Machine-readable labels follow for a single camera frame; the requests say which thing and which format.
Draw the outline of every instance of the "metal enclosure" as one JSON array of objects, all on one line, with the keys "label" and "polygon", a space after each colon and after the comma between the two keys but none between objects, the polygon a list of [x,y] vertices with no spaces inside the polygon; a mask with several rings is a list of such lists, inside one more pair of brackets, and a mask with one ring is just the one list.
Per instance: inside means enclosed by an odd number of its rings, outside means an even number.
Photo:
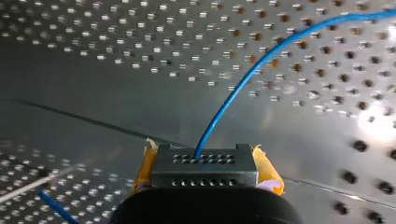
[{"label": "metal enclosure", "polygon": [[[9,166],[16,159],[77,167],[53,192],[85,223],[106,223],[129,193],[147,136],[194,147],[276,43],[394,4],[3,0],[0,193],[35,178]],[[249,83],[206,147],[262,144],[305,223],[395,222],[395,22],[328,27],[290,46]],[[60,222],[33,193],[0,205],[0,220]]]}]

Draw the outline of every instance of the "yellow plastic part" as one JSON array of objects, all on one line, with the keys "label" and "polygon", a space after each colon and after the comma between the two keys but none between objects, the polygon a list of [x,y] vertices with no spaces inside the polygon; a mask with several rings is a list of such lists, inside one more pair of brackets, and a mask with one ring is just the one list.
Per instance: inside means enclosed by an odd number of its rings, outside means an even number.
[{"label": "yellow plastic part", "polygon": [[265,152],[261,149],[262,145],[257,145],[252,149],[253,159],[256,163],[257,171],[259,172],[259,183],[266,180],[276,180],[282,186],[280,188],[274,188],[274,193],[282,195],[285,188],[285,183],[280,175],[277,173],[273,164],[265,156]]},{"label": "yellow plastic part", "polygon": [[158,146],[151,139],[148,139],[148,141],[150,143],[150,147],[145,147],[145,157],[134,182],[134,193],[137,191],[137,186],[151,183],[151,169],[154,165],[155,158],[157,157]]}]

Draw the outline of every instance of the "blue wire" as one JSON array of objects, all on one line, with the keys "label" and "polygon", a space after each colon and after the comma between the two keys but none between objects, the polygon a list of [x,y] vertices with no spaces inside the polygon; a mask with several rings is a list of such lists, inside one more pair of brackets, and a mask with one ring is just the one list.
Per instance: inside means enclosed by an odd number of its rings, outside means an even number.
[{"label": "blue wire", "polygon": [[63,209],[63,206],[52,199],[48,194],[46,194],[43,190],[38,192],[38,197],[46,203],[52,210],[57,212],[64,220],[68,221],[71,224],[79,224],[68,212]]},{"label": "blue wire", "polygon": [[262,68],[268,61],[274,58],[282,49],[287,47],[288,45],[292,44],[293,42],[302,39],[311,33],[314,33],[318,30],[321,30],[325,27],[332,26],[335,24],[339,24],[342,22],[347,21],[374,21],[374,20],[382,20],[390,17],[396,16],[396,9],[383,11],[383,12],[375,12],[375,13],[367,13],[367,14],[348,14],[344,16],[338,16],[326,21],[322,21],[318,24],[310,26],[309,28],[297,32],[294,35],[289,36],[280,44],[276,45],[272,49],[268,51],[265,55],[263,55],[248,71],[247,73],[240,79],[239,83],[236,85],[234,90],[230,93],[227,99],[224,101],[224,104],[221,106],[219,111],[216,113],[215,117],[210,121],[209,125],[207,126],[204,134],[202,135],[197,148],[194,152],[194,158],[199,159],[201,156],[202,150],[204,149],[205,143],[207,142],[210,134],[213,133],[216,125],[218,124],[221,117],[224,115],[224,112],[233,103],[238,93],[244,89],[244,87],[248,84],[248,82],[254,77],[257,70]]}]

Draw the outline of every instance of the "perforated metal wall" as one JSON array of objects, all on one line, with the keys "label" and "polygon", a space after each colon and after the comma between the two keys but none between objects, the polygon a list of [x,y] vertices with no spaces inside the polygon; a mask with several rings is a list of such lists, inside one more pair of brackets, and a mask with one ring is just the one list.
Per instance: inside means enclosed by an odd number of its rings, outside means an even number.
[{"label": "perforated metal wall", "polygon": [[[394,7],[387,0],[3,1],[0,93],[194,146],[238,78],[282,38],[342,13]],[[263,144],[288,183],[300,183],[285,196],[307,223],[338,220],[333,201],[346,204],[350,223],[370,223],[366,209],[394,221],[394,22],[329,27],[285,49],[241,93],[208,147]]]}]

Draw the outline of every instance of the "metal panel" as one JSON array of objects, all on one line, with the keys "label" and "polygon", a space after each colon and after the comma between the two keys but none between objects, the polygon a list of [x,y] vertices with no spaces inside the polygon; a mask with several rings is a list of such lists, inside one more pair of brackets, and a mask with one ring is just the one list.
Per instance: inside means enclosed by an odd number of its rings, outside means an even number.
[{"label": "metal panel", "polygon": [[[238,78],[281,37],[341,13],[378,11],[394,2],[1,5],[4,98],[193,147]],[[390,157],[396,154],[394,22],[342,24],[290,46],[243,91],[207,147],[262,143],[288,179],[395,204],[389,188],[378,189],[383,181],[396,184]],[[354,148],[357,140],[367,148]],[[342,178],[346,171],[355,181]]]}]

